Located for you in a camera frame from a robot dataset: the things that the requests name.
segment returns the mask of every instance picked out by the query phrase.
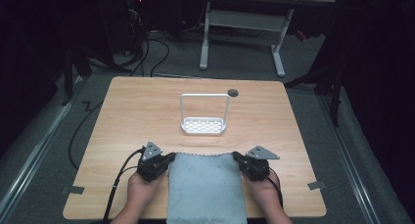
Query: blue-gray towel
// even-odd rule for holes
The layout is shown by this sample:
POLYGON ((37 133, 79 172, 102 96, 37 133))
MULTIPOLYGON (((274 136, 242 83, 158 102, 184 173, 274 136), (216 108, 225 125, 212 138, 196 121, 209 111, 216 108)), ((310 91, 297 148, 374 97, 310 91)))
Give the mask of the blue-gray towel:
POLYGON ((238 163, 231 154, 177 154, 169 168, 167 224, 246 224, 238 163))

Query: cloth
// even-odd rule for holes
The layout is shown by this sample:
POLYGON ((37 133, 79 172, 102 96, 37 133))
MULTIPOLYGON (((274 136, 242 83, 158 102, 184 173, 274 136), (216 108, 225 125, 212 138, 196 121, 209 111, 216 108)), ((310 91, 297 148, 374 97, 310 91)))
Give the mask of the cloth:
POLYGON ((177 154, 168 186, 167 224, 247 223, 241 173, 231 154, 177 154))

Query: metal leg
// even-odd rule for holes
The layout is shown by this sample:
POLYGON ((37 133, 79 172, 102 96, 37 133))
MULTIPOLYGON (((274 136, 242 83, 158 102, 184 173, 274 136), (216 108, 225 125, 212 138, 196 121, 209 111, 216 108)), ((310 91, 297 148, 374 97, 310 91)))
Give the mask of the metal leg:
POLYGON ((288 26, 290 25, 290 21, 291 21, 291 17, 293 16, 293 12, 294 12, 293 9, 288 11, 287 16, 284 19, 284 23, 283 23, 283 26, 282 26, 281 31, 280 31, 280 36, 278 37, 277 44, 276 45, 271 45, 271 52, 272 52, 272 56, 274 57, 275 68, 277 69, 277 74, 280 77, 284 77, 285 72, 284 72, 284 67, 283 67, 283 64, 281 62, 281 57, 280 57, 279 52, 280 52, 281 45, 283 44, 284 37, 287 33, 288 26))
POLYGON ((210 2, 207 2, 207 11, 205 16, 205 36, 202 44, 201 65, 200 69, 208 68, 208 27, 210 24, 210 2))

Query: hand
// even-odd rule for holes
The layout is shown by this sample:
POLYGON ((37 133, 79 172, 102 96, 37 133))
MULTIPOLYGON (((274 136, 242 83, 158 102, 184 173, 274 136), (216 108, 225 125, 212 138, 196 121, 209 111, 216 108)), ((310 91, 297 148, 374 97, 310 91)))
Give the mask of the hand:
MULTIPOLYGON (((250 185, 254 199, 265 213, 266 222, 268 224, 292 224, 290 217, 285 213, 280 204, 278 192, 271 182, 264 179, 263 181, 253 182, 245 174, 242 174, 244 180, 250 185)), ((270 172, 268 175, 280 188, 277 175, 270 172)))
POLYGON ((141 212, 156 194, 156 190, 164 176, 165 173, 160 175, 156 180, 147 182, 138 173, 135 172, 132 174, 128 179, 127 202, 112 223, 136 224, 141 212))

